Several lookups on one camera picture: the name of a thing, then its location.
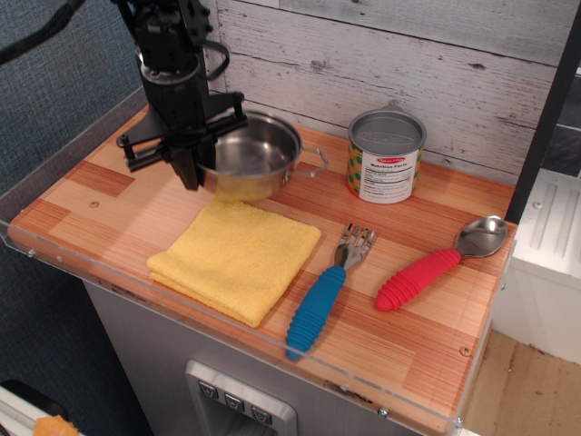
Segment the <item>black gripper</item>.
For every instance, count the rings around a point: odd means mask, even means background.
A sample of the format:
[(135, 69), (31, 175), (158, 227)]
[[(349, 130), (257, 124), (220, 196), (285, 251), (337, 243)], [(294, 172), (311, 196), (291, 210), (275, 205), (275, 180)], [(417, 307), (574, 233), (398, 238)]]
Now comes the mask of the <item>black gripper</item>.
[(125, 162), (134, 172), (165, 161), (187, 190), (197, 191), (196, 163), (214, 170), (218, 138), (247, 124), (243, 95), (211, 94), (197, 71), (171, 74), (142, 67), (140, 74), (149, 109), (117, 139)]

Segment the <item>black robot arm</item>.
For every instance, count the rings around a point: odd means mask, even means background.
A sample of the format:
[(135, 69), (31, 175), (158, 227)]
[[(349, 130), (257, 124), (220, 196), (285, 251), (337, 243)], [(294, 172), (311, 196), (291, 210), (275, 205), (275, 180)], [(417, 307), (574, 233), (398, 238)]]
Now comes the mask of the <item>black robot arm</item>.
[(170, 164), (184, 187), (204, 183), (218, 139), (247, 124), (241, 93), (213, 94), (208, 83), (230, 62), (228, 49), (207, 36), (209, 9), (199, 1), (120, 1), (136, 44), (135, 57), (149, 104), (142, 121), (117, 144), (132, 172), (159, 161)]

